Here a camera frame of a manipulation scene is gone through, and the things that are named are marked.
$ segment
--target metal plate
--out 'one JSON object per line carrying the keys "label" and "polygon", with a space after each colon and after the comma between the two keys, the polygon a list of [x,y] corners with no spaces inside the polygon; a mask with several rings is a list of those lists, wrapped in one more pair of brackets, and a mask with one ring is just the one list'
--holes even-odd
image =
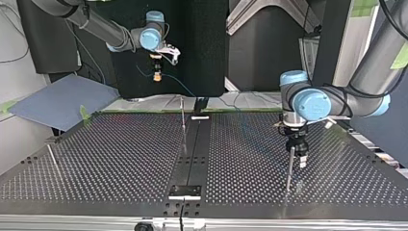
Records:
{"label": "metal plate", "polygon": [[[310,126],[308,166],[300,168],[295,160],[287,194],[287,139],[272,126],[277,121],[277,114],[267,113],[212,116],[205,199],[209,211],[204,209],[203,216],[368,218],[359,216],[358,208],[408,212],[408,181],[346,131],[325,129],[323,123]],[[339,213],[327,214],[327,208]],[[344,208],[351,213],[341,212]],[[391,217],[403,215],[381,214],[378,219]]]}
{"label": "metal plate", "polygon": [[[0,214],[407,220],[408,181],[339,126],[310,127],[286,194],[277,120],[211,114],[185,139],[180,115],[99,115],[54,147],[58,166],[44,149],[2,175]],[[201,185],[201,201],[167,200],[178,182]]]}
{"label": "metal plate", "polygon": [[47,214],[65,214],[61,204],[77,205],[80,214],[78,205],[84,204],[130,206],[131,211],[138,204],[162,207],[182,151],[181,122],[180,115],[97,116],[53,147],[59,165],[48,153],[39,153],[17,167],[15,175],[6,174],[0,199],[15,205],[42,203]]}

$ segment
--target cable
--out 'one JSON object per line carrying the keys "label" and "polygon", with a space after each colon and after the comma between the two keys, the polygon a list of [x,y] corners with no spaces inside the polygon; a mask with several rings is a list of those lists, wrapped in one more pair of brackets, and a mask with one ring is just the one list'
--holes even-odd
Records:
{"label": "cable", "polygon": [[[7,8],[7,9],[11,10],[11,11],[15,14],[16,17],[18,17],[19,19],[21,19],[21,17],[20,17],[20,15],[18,14],[18,12],[17,12],[12,6],[10,6],[10,5],[6,4],[6,3],[1,3],[1,4],[0,4],[0,13],[6,17],[6,19],[10,22],[10,24],[15,28],[15,30],[16,30],[21,36],[23,36],[24,38],[26,38],[25,35],[24,35],[24,33],[21,32],[21,31],[18,29],[17,26],[15,26],[15,24],[14,24],[13,21],[9,18],[9,16],[1,9],[2,7],[5,7],[5,8]],[[24,59],[24,58],[28,55],[29,51],[30,51],[30,48],[29,48],[29,46],[28,46],[28,44],[27,44],[27,49],[26,49],[26,51],[24,52],[24,54],[23,54],[22,56],[20,56],[20,57],[18,57],[18,58],[15,58],[15,59],[12,59],[12,60],[0,61],[0,64],[8,64],[8,63],[13,63],[13,62],[22,60],[22,59]]]}
{"label": "cable", "polygon": [[22,31],[20,31],[20,29],[17,27],[17,26],[15,26],[15,24],[13,23],[13,21],[9,18],[9,16],[1,9],[1,8],[7,8],[7,9],[9,9],[9,10],[11,10],[13,13],[14,13],[14,15],[17,17],[17,18],[19,18],[20,20],[21,20],[21,17],[20,17],[20,15],[18,14],[18,12],[12,7],[12,6],[10,6],[10,5],[7,5],[7,4],[4,4],[4,5],[0,5],[0,13],[3,15],[3,16],[5,16],[6,18],[7,18],[7,20],[10,22],[10,24],[15,28],[15,30],[21,35],[21,36],[23,36],[24,38],[25,38],[25,35],[24,35],[24,33],[22,32]]}
{"label": "cable", "polygon": [[255,96],[259,97],[259,98],[264,99],[265,101],[267,101],[267,102],[269,102],[269,103],[276,103],[276,102],[273,102],[273,101],[270,101],[270,100],[268,100],[268,99],[264,98],[262,95],[255,94],[255,92],[254,92],[254,91],[251,91],[251,93],[252,93],[253,95],[255,95]]}
{"label": "cable", "polygon": [[22,60],[22,59],[24,59],[24,58],[28,55],[28,52],[29,52],[29,51],[30,51],[30,49],[29,49],[29,47],[27,46],[27,49],[26,49],[24,55],[22,55],[22,56],[20,56],[20,57],[18,57],[18,58],[15,58],[15,59],[13,59],[13,60],[0,61],[0,64],[8,64],[8,63],[13,63],[13,62]]}
{"label": "cable", "polygon": [[312,79],[309,76],[309,67],[307,63],[307,58],[306,58],[306,48],[305,48],[305,37],[306,37],[306,21],[307,21],[307,16],[309,14],[309,9],[310,6],[308,4],[306,14],[305,14],[305,20],[303,22],[303,37],[302,37],[302,52],[303,52],[303,62],[305,64],[305,69],[306,69],[306,74],[307,74],[307,79],[309,80],[310,85],[312,84]]}
{"label": "cable", "polygon": [[408,40],[408,34],[406,32],[404,32],[404,31],[402,31],[402,29],[396,24],[396,22],[395,22],[393,16],[391,15],[390,10],[388,9],[387,4],[385,3],[385,1],[384,0],[379,0],[379,2],[380,2],[381,9],[383,10],[383,12],[384,12],[385,16],[387,17],[387,20],[390,22],[390,24],[394,27],[394,29],[396,31],[399,32],[399,34],[402,37],[404,37],[405,39]]}
{"label": "cable", "polygon": [[140,72],[140,74],[142,75],[142,76],[144,76],[144,77],[151,77],[151,76],[153,76],[153,74],[145,74],[141,69],[140,69],[140,67],[138,66],[138,65],[136,65],[136,68],[138,69],[138,71]]}
{"label": "cable", "polygon": [[167,26],[167,30],[166,30],[166,32],[165,32],[165,35],[163,36],[163,40],[166,39],[166,37],[167,37],[167,35],[168,35],[168,32],[170,32],[170,24],[165,23],[165,26]]}
{"label": "cable", "polygon": [[[136,68],[138,69],[138,71],[140,72],[140,74],[146,78],[153,76],[153,74],[145,74],[138,65],[136,65]],[[162,74],[162,76],[164,77],[168,77],[170,79],[173,79],[174,81],[176,81],[181,87],[183,87],[183,89],[185,89],[192,97],[196,97],[194,93],[192,93],[191,90],[189,90],[189,88],[187,88],[180,80],[178,80],[176,77],[169,75],[169,74]]]}
{"label": "cable", "polygon": [[116,48],[117,50],[120,50],[120,49],[122,49],[123,47],[125,47],[125,46],[130,42],[130,43],[131,43],[131,46],[132,46],[131,51],[132,51],[133,53],[135,53],[136,50],[137,50],[137,47],[136,47],[136,44],[137,44],[137,43],[136,43],[135,39],[133,38],[132,33],[131,33],[126,27],[117,24],[117,22],[115,22],[115,21],[111,21],[111,22],[112,22],[114,25],[116,25],[118,28],[120,28],[120,29],[122,30],[122,35],[123,35],[123,37],[124,37],[124,41],[123,41],[122,45],[120,45],[120,46],[118,46],[118,47],[115,47],[115,48]]}
{"label": "cable", "polygon": [[355,94],[354,92],[349,92],[349,94],[354,95],[354,96],[357,96],[357,97],[362,97],[362,98],[382,98],[382,97],[384,97],[384,96],[386,96],[386,95],[388,95],[388,94],[391,94],[391,93],[392,93],[394,90],[396,90],[396,89],[398,88],[398,86],[401,84],[401,82],[402,82],[402,80],[403,80],[403,78],[404,78],[404,76],[405,76],[405,73],[407,72],[407,67],[408,67],[408,65],[406,65],[406,66],[402,69],[402,72],[401,72],[401,74],[399,75],[398,80],[395,82],[395,84],[393,85],[393,87],[392,87],[390,90],[388,90],[387,92],[385,92],[385,93],[382,93],[382,94],[369,94],[369,93],[365,93],[365,92],[362,92],[362,91],[360,91],[360,90],[357,90],[357,89],[354,88],[352,85],[348,85],[352,90],[354,90],[355,92],[358,93],[358,94]]}
{"label": "cable", "polygon": [[93,78],[93,79],[96,80],[99,83],[102,83],[102,76],[99,74],[99,72],[97,70],[95,70],[91,65],[89,65],[89,64],[87,64],[85,62],[82,62],[82,63],[84,64],[85,69],[88,71],[89,77],[95,77],[94,74],[90,73],[90,70],[92,70],[93,72],[96,73],[99,80],[97,80],[96,78]]}
{"label": "cable", "polygon": [[162,76],[168,77],[173,79],[174,81],[176,81],[177,83],[179,83],[181,85],[181,87],[183,87],[192,97],[196,97],[194,95],[194,93],[191,92],[191,90],[189,90],[180,80],[178,80],[176,77],[169,75],[169,74],[162,74]]}
{"label": "cable", "polygon": [[99,72],[101,73],[102,76],[102,80],[103,80],[103,84],[106,85],[106,79],[105,79],[105,75],[101,69],[101,67],[99,66],[99,64],[96,62],[96,60],[93,58],[93,56],[91,55],[91,53],[89,52],[89,50],[87,49],[87,47],[81,42],[81,40],[77,37],[77,35],[75,35],[74,31],[72,30],[72,28],[69,26],[68,21],[65,21],[66,26],[68,27],[69,31],[71,32],[71,34],[77,39],[77,41],[81,44],[81,46],[84,48],[84,50],[87,52],[87,54],[89,55],[90,59],[93,61],[93,63],[96,65],[96,67],[98,68]]}
{"label": "cable", "polygon": [[332,90],[330,90],[330,89],[328,89],[328,88],[317,87],[316,89],[327,91],[327,92],[333,94],[334,96],[336,96],[340,101],[342,101],[343,106],[348,109],[348,111],[349,111],[349,113],[350,113],[350,117],[353,117],[353,116],[354,116],[353,110],[351,109],[350,105],[348,105],[346,99],[342,98],[342,97],[339,96],[337,93],[335,93],[334,91],[332,91]]}

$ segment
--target wire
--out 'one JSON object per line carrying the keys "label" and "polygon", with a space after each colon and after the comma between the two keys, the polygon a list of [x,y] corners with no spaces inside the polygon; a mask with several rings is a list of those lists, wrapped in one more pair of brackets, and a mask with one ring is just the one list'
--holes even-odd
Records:
{"label": "wire", "polygon": [[138,71],[140,72],[140,74],[144,77],[151,77],[153,76],[153,74],[145,74],[138,65],[136,65],[136,68],[138,69]]}
{"label": "wire", "polygon": [[[102,76],[99,74],[99,72],[97,70],[95,70],[91,65],[89,65],[89,64],[87,64],[85,62],[83,62],[83,64],[84,64],[85,69],[88,71],[89,77],[93,77],[94,80],[96,80],[99,83],[102,83]],[[92,70],[93,72],[96,73],[99,80],[95,78],[95,75],[90,72],[89,68],[90,68],[90,70]]]}
{"label": "wire", "polygon": [[8,64],[8,63],[13,63],[13,62],[22,60],[22,59],[24,59],[24,58],[28,55],[28,52],[29,52],[29,51],[30,51],[30,49],[29,49],[29,47],[27,46],[27,49],[26,49],[24,55],[22,55],[22,56],[20,56],[20,57],[18,57],[18,58],[15,58],[15,59],[13,59],[13,60],[0,61],[0,64]]}
{"label": "wire", "polygon": [[181,85],[181,87],[183,87],[192,97],[196,97],[194,95],[194,93],[191,92],[191,90],[189,90],[180,80],[178,80],[176,77],[169,75],[169,74],[162,74],[162,76],[168,77],[173,79],[174,81],[176,81],[177,83],[179,83]]}
{"label": "wire", "polygon": [[251,91],[251,93],[252,93],[253,95],[255,95],[255,96],[259,97],[259,98],[264,99],[265,101],[267,101],[267,102],[269,102],[269,103],[276,103],[276,102],[273,102],[273,101],[270,101],[270,100],[268,100],[268,99],[264,98],[262,95],[255,94],[255,92],[254,92],[254,91]]}
{"label": "wire", "polygon": [[308,14],[309,14],[309,9],[310,9],[310,6],[309,6],[309,4],[308,4],[308,5],[307,5],[306,14],[305,14],[305,20],[304,20],[304,22],[303,22],[302,52],[303,52],[303,62],[304,62],[304,64],[305,64],[307,79],[309,80],[310,85],[313,85],[312,79],[310,78],[310,75],[309,75],[309,67],[308,67],[308,63],[307,63],[306,48],[305,48],[306,21],[307,21],[307,16],[308,16]]}
{"label": "wire", "polygon": [[402,72],[401,72],[401,74],[399,75],[398,80],[395,82],[395,84],[393,85],[393,87],[392,87],[390,90],[388,90],[387,92],[385,92],[385,93],[382,93],[382,94],[369,94],[369,93],[365,93],[365,92],[362,92],[362,91],[360,91],[360,90],[357,90],[357,89],[354,88],[352,85],[349,85],[349,87],[350,87],[352,90],[354,90],[355,92],[358,93],[358,94],[355,94],[354,92],[349,92],[349,94],[352,94],[352,95],[357,96],[357,97],[362,97],[362,98],[382,98],[382,97],[386,96],[387,94],[391,94],[391,93],[394,92],[394,90],[396,90],[396,89],[398,88],[398,86],[401,84],[401,82],[402,82],[402,80],[403,80],[403,78],[404,78],[404,76],[405,76],[405,73],[407,72],[407,67],[408,67],[408,65],[406,65],[406,66],[402,69]]}
{"label": "wire", "polygon": [[[3,9],[1,9],[1,8],[7,8],[7,9],[11,10],[11,11],[15,14],[16,17],[18,17],[19,19],[21,19],[21,17],[20,17],[20,15],[18,14],[18,12],[17,12],[12,6],[10,6],[10,5],[6,4],[6,3],[1,3],[1,4],[0,4],[0,13],[1,13],[3,16],[6,17],[6,19],[10,22],[10,24],[15,28],[15,30],[16,30],[21,36],[23,36],[24,38],[26,38],[25,35],[24,35],[24,33],[21,32],[20,29],[18,29],[17,26],[15,26],[15,24],[13,23],[13,21],[9,18],[9,16],[8,16],[8,15],[3,11]],[[8,63],[13,63],[13,62],[22,60],[22,59],[24,59],[24,58],[28,55],[29,51],[30,51],[30,48],[29,48],[29,46],[28,46],[28,44],[27,44],[27,49],[26,49],[26,51],[24,52],[24,54],[23,54],[22,56],[20,56],[20,57],[18,57],[18,58],[15,58],[15,59],[12,59],[12,60],[0,61],[0,64],[8,64]]]}
{"label": "wire", "polygon": [[[153,74],[146,74],[144,73],[138,65],[136,65],[136,68],[138,69],[138,71],[140,72],[140,74],[146,78],[153,76]],[[176,81],[181,87],[183,87],[183,89],[185,89],[192,97],[196,97],[194,93],[192,93],[192,91],[186,87],[186,85],[184,85],[180,80],[178,80],[176,77],[169,75],[169,74],[162,74],[162,76],[164,77],[168,77],[174,81]]]}
{"label": "wire", "polygon": [[391,15],[390,10],[388,9],[387,4],[385,3],[385,1],[384,0],[379,0],[379,1],[380,1],[381,9],[383,10],[383,12],[384,12],[385,16],[387,17],[388,21],[390,22],[390,24],[394,27],[394,29],[396,31],[399,32],[399,34],[402,37],[404,37],[405,39],[408,40],[408,34],[406,32],[404,32],[404,31],[402,31],[402,29],[396,24],[396,22],[395,22],[393,16]]}
{"label": "wire", "polygon": [[93,63],[96,65],[96,67],[98,68],[99,72],[101,73],[102,76],[102,80],[103,80],[103,84],[106,85],[106,79],[105,79],[105,75],[101,69],[101,67],[99,66],[99,64],[96,62],[96,60],[93,58],[93,56],[91,55],[91,53],[89,52],[89,50],[87,49],[87,47],[81,42],[81,40],[78,38],[77,35],[75,35],[74,31],[72,30],[72,28],[69,26],[68,21],[65,21],[66,26],[68,27],[69,31],[71,32],[71,34],[77,39],[77,41],[81,44],[81,46],[84,48],[84,50],[87,52],[87,54],[89,55],[90,59],[93,61]]}
{"label": "wire", "polygon": [[23,33],[22,31],[20,31],[20,29],[19,29],[17,26],[15,26],[15,24],[13,23],[13,21],[12,21],[12,20],[9,18],[9,16],[3,11],[2,8],[7,8],[7,9],[11,10],[11,11],[14,13],[14,15],[15,15],[18,19],[21,20],[21,17],[20,17],[20,15],[18,14],[18,12],[17,12],[12,6],[10,6],[10,5],[8,5],[8,4],[0,5],[0,13],[1,13],[3,16],[5,16],[5,17],[7,18],[7,20],[10,22],[10,24],[15,28],[15,30],[16,30],[21,36],[23,36],[23,37],[25,38],[24,33]]}
{"label": "wire", "polygon": [[167,26],[167,30],[166,30],[166,32],[165,32],[165,35],[163,36],[163,40],[166,39],[166,37],[167,37],[167,35],[168,35],[168,32],[170,32],[170,24],[165,23],[165,26]]}

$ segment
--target black metal strip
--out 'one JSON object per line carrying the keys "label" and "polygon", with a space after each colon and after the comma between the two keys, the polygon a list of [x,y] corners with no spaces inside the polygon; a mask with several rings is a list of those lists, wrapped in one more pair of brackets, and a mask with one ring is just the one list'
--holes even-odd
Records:
{"label": "black metal strip", "polygon": [[174,170],[168,184],[168,192],[170,192],[172,186],[186,186],[188,183],[198,127],[199,120],[188,121],[185,143],[183,143],[179,157],[174,164]]}

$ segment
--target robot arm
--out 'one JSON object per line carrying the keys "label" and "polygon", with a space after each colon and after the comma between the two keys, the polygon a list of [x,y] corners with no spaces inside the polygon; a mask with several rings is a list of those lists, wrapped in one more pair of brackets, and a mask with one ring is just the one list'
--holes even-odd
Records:
{"label": "robot arm", "polygon": [[[408,31],[408,1],[399,0],[393,18]],[[385,21],[345,88],[312,87],[303,71],[281,76],[283,123],[301,127],[328,116],[380,116],[388,110],[389,90],[404,66],[393,66],[406,39]]]}
{"label": "robot arm", "polygon": [[126,50],[136,52],[137,49],[144,48],[159,54],[170,54],[173,57],[170,63],[177,64],[180,51],[165,42],[166,23],[161,12],[148,12],[146,26],[129,31],[92,11],[84,0],[32,1],[46,13],[66,18],[79,28],[104,40],[113,52]]}

